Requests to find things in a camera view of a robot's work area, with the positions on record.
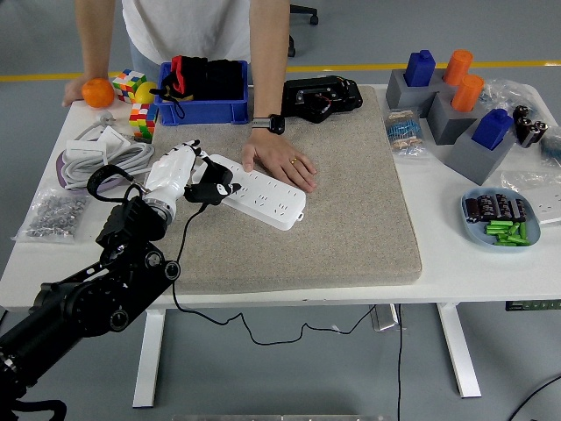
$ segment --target electronic component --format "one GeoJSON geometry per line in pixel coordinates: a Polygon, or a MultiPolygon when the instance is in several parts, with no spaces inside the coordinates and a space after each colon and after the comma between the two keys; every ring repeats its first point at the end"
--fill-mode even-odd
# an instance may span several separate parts
{"type": "Polygon", "coordinates": [[[490,221],[497,218],[497,210],[492,196],[482,195],[477,198],[481,221],[490,221]]]}
{"type": "Polygon", "coordinates": [[[481,220],[481,214],[479,213],[479,204],[477,199],[466,199],[465,210],[467,211],[467,222],[476,223],[481,220]]]}
{"type": "Polygon", "coordinates": [[[525,117],[520,117],[515,121],[516,138],[522,143],[529,134],[529,128],[532,126],[532,120],[525,117]]]}
{"type": "Polygon", "coordinates": [[[512,113],[512,118],[518,121],[519,118],[527,118],[529,115],[529,108],[526,105],[518,105],[512,113]]]}
{"type": "Polygon", "coordinates": [[[362,96],[355,81],[323,76],[286,81],[280,114],[321,123],[334,112],[352,111],[360,106],[362,96]]]}
{"type": "Polygon", "coordinates": [[[497,201],[497,219],[499,220],[512,220],[512,212],[510,211],[510,207],[508,206],[508,199],[505,195],[497,194],[495,195],[495,199],[497,201]]]}
{"type": "Polygon", "coordinates": [[[549,128],[549,126],[547,126],[543,121],[536,121],[534,123],[534,126],[536,127],[537,130],[540,131],[540,134],[536,139],[536,142],[539,142],[541,140],[542,136],[545,134],[545,132],[549,128]]]}
{"type": "Polygon", "coordinates": [[[516,208],[518,209],[518,220],[524,222],[526,220],[526,207],[522,199],[516,199],[516,208]]]}

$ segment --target power cord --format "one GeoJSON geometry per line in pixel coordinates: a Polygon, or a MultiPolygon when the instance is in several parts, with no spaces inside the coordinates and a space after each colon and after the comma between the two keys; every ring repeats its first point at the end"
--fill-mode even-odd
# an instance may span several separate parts
{"type": "MultiPolygon", "coordinates": [[[[194,213],[185,223],[185,228],[183,229],[183,238],[181,240],[181,247],[180,247],[180,251],[178,252],[177,255],[177,261],[180,260],[181,258],[181,254],[183,252],[183,247],[185,246],[185,239],[187,237],[187,229],[188,226],[190,224],[190,222],[197,216],[200,215],[201,213],[204,212],[204,210],[207,208],[207,203],[204,203],[201,206],[201,209],[199,209],[198,212],[194,213]]],[[[272,345],[280,345],[280,344],[294,344],[295,342],[299,341],[300,339],[302,339],[303,335],[304,335],[304,328],[308,328],[311,331],[317,331],[317,332],[334,332],[334,333],[339,333],[341,335],[350,335],[351,333],[354,332],[354,330],[357,328],[357,326],[360,324],[360,322],[362,322],[374,309],[375,306],[373,306],[362,318],[359,319],[359,321],[352,327],[352,329],[350,329],[348,332],[342,332],[339,331],[337,329],[331,329],[331,328],[319,328],[319,327],[313,327],[308,325],[308,323],[304,323],[300,329],[300,336],[296,339],[291,339],[291,340],[280,340],[280,341],[275,341],[275,342],[259,342],[257,341],[254,337],[253,337],[253,332],[250,329],[249,325],[247,324],[247,322],[245,321],[245,317],[244,317],[244,313],[239,312],[236,316],[227,319],[225,322],[219,322],[217,320],[215,320],[214,318],[211,318],[209,316],[207,316],[206,314],[201,313],[200,311],[196,311],[196,310],[190,310],[190,309],[185,309],[183,307],[181,307],[181,305],[179,304],[179,301],[177,300],[177,295],[175,293],[175,282],[172,283],[172,296],[174,298],[174,303],[175,303],[175,307],[177,308],[177,310],[183,312],[183,313],[188,313],[188,314],[196,314],[197,316],[200,316],[202,318],[205,318],[206,320],[210,321],[211,323],[214,323],[215,325],[219,325],[219,326],[226,326],[227,324],[229,324],[231,321],[236,320],[237,318],[241,318],[242,323],[244,324],[245,329],[247,330],[247,332],[249,333],[249,337],[252,340],[252,342],[255,345],[259,345],[259,346],[272,346],[272,345]]]]}
{"type": "Polygon", "coordinates": [[[397,357],[397,421],[401,421],[401,354],[403,351],[403,323],[401,322],[401,304],[397,304],[400,323],[400,352],[397,357]]]}
{"type": "MultiPolygon", "coordinates": [[[[185,246],[185,241],[187,238],[187,230],[189,227],[189,224],[191,223],[191,221],[197,216],[200,215],[201,213],[203,213],[206,208],[208,206],[208,203],[204,203],[201,208],[194,213],[193,215],[191,215],[191,217],[187,220],[187,222],[185,223],[185,227],[183,228],[183,237],[181,239],[181,247],[180,250],[178,252],[177,255],[177,261],[179,262],[181,255],[183,253],[183,248],[185,246]]],[[[175,303],[175,307],[177,308],[177,310],[181,311],[182,313],[187,313],[187,314],[196,314],[197,316],[200,316],[201,318],[204,318],[206,320],[208,320],[209,322],[215,324],[215,325],[219,325],[219,326],[226,326],[227,324],[229,324],[231,321],[236,320],[237,318],[241,318],[242,323],[244,324],[245,329],[247,330],[247,332],[249,333],[249,337],[252,340],[252,342],[255,345],[259,345],[259,346],[273,346],[273,345],[281,345],[281,344],[294,344],[295,342],[299,341],[300,339],[302,339],[303,335],[304,335],[304,328],[308,328],[311,331],[318,331],[318,332],[334,332],[334,333],[339,333],[342,335],[350,335],[351,333],[354,332],[354,330],[357,328],[357,326],[360,324],[360,322],[362,322],[370,313],[372,313],[372,311],[376,308],[376,306],[373,306],[362,318],[359,319],[359,321],[347,332],[342,332],[336,329],[331,329],[331,328],[318,328],[318,327],[313,327],[308,325],[308,323],[304,323],[302,325],[302,327],[300,328],[300,335],[298,336],[298,338],[296,339],[291,339],[291,340],[279,340],[279,341],[274,341],[274,342],[259,342],[257,341],[254,337],[253,337],[253,332],[250,329],[249,325],[247,324],[247,322],[245,321],[245,317],[244,317],[244,313],[239,312],[236,316],[233,316],[231,318],[228,318],[225,322],[219,322],[217,320],[215,320],[214,318],[211,318],[209,316],[207,316],[204,313],[201,313],[200,311],[196,311],[196,310],[190,310],[190,309],[185,309],[183,307],[181,307],[181,305],[179,304],[179,301],[177,300],[177,295],[175,293],[175,282],[172,283],[172,296],[174,299],[174,303],[175,303]]],[[[398,395],[397,395],[397,421],[401,421],[401,355],[402,355],[402,351],[403,351],[403,323],[401,322],[401,304],[397,305],[397,313],[398,313],[398,321],[400,324],[400,350],[399,350],[399,355],[398,355],[398,361],[397,361],[397,385],[398,385],[398,395]]]]}
{"type": "Polygon", "coordinates": [[[106,156],[69,161],[62,166],[60,173],[67,183],[66,189],[85,189],[90,176],[107,164],[117,165],[130,175],[150,171],[148,163],[153,153],[154,147],[146,143],[121,145],[116,151],[107,153],[106,156]]]}
{"type": "MultiPolygon", "coordinates": [[[[82,139],[98,126],[105,130],[108,126],[112,126],[115,121],[116,119],[113,118],[110,112],[104,111],[97,116],[97,121],[80,133],[75,140],[82,139]]],[[[154,147],[142,142],[131,145],[126,140],[119,140],[121,143],[115,150],[109,153],[103,152],[96,156],[83,156],[72,159],[66,151],[63,155],[65,163],[60,169],[60,175],[66,182],[65,188],[69,190],[86,189],[90,176],[97,169],[107,164],[117,165],[130,175],[138,175],[150,171],[148,164],[154,153],[154,147]]]]}
{"type": "Polygon", "coordinates": [[[537,393],[538,393],[540,390],[547,388],[550,384],[556,382],[556,381],[559,380],[559,379],[561,379],[561,375],[558,375],[558,376],[557,376],[556,378],[554,378],[553,380],[550,380],[549,382],[545,383],[542,387],[540,387],[540,388],[534,390],[534,391],[530,394],[530,396],[528,396],[528,397],[524,400],[524,402],[522,402],[522,403],[520,404],[520,406],[519,406],[518,408],[516,408],[516,410],[512,413],[512,415],[510,416],[510,418],[508,419],[508,421],[513,421],[513,420],[515,419],[515,417],[516,417],[516,414],[522,409],[522,407],[523,407],[526,403],[528,403],[528,401],[529,401],[532,397],[534,397],[535,395],[537,395],[537,393]]]}
{"type": "Polygon", "coordinates": [[[6,318],[8,314],[7,310],[4,310],[4,313],[2,313],[2,316],[0,317],[0,327],[2,327],[2,323],[4,322],[4,319],[6,318]]]}

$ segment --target rubik's cube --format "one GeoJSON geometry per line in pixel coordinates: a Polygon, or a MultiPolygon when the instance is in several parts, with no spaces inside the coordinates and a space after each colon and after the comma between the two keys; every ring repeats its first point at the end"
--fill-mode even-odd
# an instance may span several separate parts
{"type": "Polygon", "coordinates": [[[152,140],[157,117],[158,105],[154,103],[134,103],[129,117],[134,135],[138,138],[152,140]]]}
{"type": "Polygon", "coordinates": [[[134,103],[134,94],[144,82],[146,82],[145,74],[127,68],[113,79],[113,89],[121,101],[134,103]]]}

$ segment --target power outlet socket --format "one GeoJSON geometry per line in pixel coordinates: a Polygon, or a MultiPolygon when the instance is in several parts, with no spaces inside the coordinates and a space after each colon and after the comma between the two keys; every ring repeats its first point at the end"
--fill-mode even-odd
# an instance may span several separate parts
{"type": "MultiPolygon", "coordinates": [[[[246,173],[240,164],[221,155],[211,155],[210,158],[227,167],[234,174],[231,182],[242,186],[222,203],[282,231],[292,228],[296,221],[302,221],[302,211],[306,207],[306,194],[302,190],[259,171],[246,173]]],[[[195,171],[193,182],[201,180],[206,167],[203,163],[195,171]]]]}
{"type": "Polygon", "coordinates": [[[561,186],[551,185],[520,193],[532,206],[540,224],[561,221],[561,186]]]}

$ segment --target blue plastic bin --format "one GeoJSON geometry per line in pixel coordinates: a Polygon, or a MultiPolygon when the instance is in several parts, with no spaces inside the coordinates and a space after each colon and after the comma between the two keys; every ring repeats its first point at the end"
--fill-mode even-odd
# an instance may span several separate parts
{"type": "MultiPolygon", "coordinates": [[[[157,95],[154,103],[160,110],[160,122],[162,125],[198,125],[213,123],[232,123],[233,125],[244,125],[249,121],[247,112],[247,62],[242,63],[242,76],[244,78],[244,98],[239,100],[223,101],[180,101],[179,104],[185,111],[185,117],[180,118],[175,112],[174,103],[166,101],[157,95]]],[[[160,66],[161,81],[171,72],[172,63],[164,62],[160,66]]]]}

